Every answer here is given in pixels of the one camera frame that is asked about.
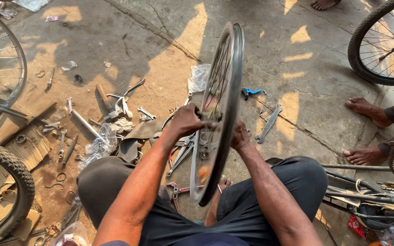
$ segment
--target plastic bag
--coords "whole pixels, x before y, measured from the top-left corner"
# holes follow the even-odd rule
[[[51,246],[89,246],[88,234],[83,223],[77,221],[69,225],[54,239]]]
[[[62,67],[62,70],[63,70],[63,71],[69,71],[69,70],[71,70],[73,67],[77,67],[77,63],[75,63],[74,61],[69,61],[69,62],[67,62],[66,64],[67,64],[67,66],[63,66],[63,67]]]
[[[16,16],[18,12],[13,9],[0,9],[0,14],[4,16],[6,19],[11,19],[12,17]]]
[[[104,123],[100,127],[98,133],[106,142],[104,143],[99,138],[96,138],[92,144],[86,145],[86,155],[84,160],[80,161],[78,164],[78,168],[81,170],[83,170],[92,161],[109,156],[115,149],[115,145],[117,143],[117,130],[114,125]]]
[[[14,3],[21,5],[22,7],[31,10],[33,12],[38,11],[45,4],[50,3],[51,0],[15,0]]]
[[[188,91],[190,93],[204,91],[210,75],[211,64],[192,66],[191,78],[188,79]]]

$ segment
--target open-end wrench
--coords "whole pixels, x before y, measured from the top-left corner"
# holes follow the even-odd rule
[[[66,129],[61,131],[62,133],[62,141],[60,142],[60,150],[59,150],[59,158],[63,158],[63,143],[65,143],[65,134],[66,134]]]
[[[150,117],[152,120],[156,120],[156,115],[152,115],[149,112],[147,112],[145,109],[143,109],[142,107],[138,108],[138,111],[144,113],[145,115],[147,115],[148,117]]]
[[[72,111],[71,97],[68,97],[67,100],[68,100],[69,115],[71,115],[71,111]]]
[[[282,105],[279,103],[276,104],[275,111],[273,112],[273,114],[271,114],[270,118],[267,120],[267,123],[265,124],[264,129],[262,129],[262,132],[255,137],[255,139],[258,139],[258,143],[261,144],[264,142],[265,135],[270,130],[271,126],[273,126],[273,123],[275,122],[277,115],[282,110],[283,110]]]

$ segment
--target crack in floor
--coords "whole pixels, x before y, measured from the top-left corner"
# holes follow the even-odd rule
[[[163,40],[167,41],[169,44],[171,44],[174,47],[178,48],[180,51],[182,51],[185,54],[185,56],[197,61],[199,64],[202,63],[200,59],[198,59],[193,53],[191,53],[189,50],[187,50],[183,45],[179,44],[176,40],[172,39],[166,33],[162,32],[159,29],[157,29],[156,26],[151,24],[151,22],[149,22],[147,19],[145,19],[140,14],[138,14],[136,12],[133,12],[133,11],[121,6],[120,4],[115,2],[114,0],[104,0],[104,1],[106,3],[109,3],[112,7],[116,8],[117,10],[119,10],[121,13],[129,16],[130,18],[135,20],[137,23],[141,24],[142,28],[144,28],[145,30],[153,33],[154,35],[162,38]]]

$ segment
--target metal pipe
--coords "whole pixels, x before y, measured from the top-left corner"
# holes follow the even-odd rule
[[[77,111],[75,111],[75,109],[73,109],[70,113],[71,113],[71,114],[74,114],[74,116],[75,116],[77,119],[79,119],[79,120],[83,123],[83,125],[84,125],[90,132],[92,132],[92,134],[94,134],[97,138],[99,138],[99,139],[101,140],[101,142],[103,142],[103,143],[106,142],[106,140],[104,140],[104,138],[101,137],[101,135],[100,135],[97,131],[95,131],[95,129],[94,129],[85,119],[83,119],[83,117],[81,117],[81,115],[80,115]]]
[[[342,165],[342,164],[321,164],[321,165],[322,165],[322,167],[336,168],[336,169],[352,169],[352,170],[390,172],[389,167]]]
[[[373,196],[347,194],[347,193],[332,192],[332,191],[327,191],[325,195],[331,197],[347,197],[347,198],[356,198],[365,201],[375,201],[375,202],[394,204],[394,198],[388,198],[388,197],[373,197]]]

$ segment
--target black tire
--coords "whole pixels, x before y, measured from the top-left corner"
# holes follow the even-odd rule
[[[14,178],[17,186],[16,202],[9,214],[0,221],[0,240],[23,221],[33,204],[35,187],[25,165],[13,154],[0,146],[0,165]]]
[[[359,52],[360,45],[365,34],[378,20],[380,20],[384,15],[388,14],[393,9],[394,0],[388,0],[376,8],[372,13],[370,13],[355,30],[351,37],[351,41],[349,42],[349,47],[347,48],[349,64],[351,64],[352,69],[358,76],[372,83],[391,86],[394,86],[394,79],[379,76],[364,67],[359,56]]]

